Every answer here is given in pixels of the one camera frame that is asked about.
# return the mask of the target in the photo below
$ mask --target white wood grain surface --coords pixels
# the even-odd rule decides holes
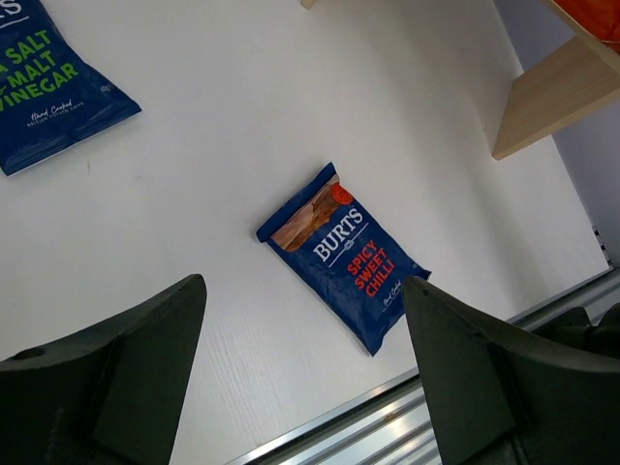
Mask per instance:
[[[220,464],[415,366],[254,231],[326,162],[432,281],[507,318],[606,268],[551,139],[490,156],[520,72],[491,0],[46,0],[144,113],[0,179],[0,357],[187,274],[209,288],[173,465]]]

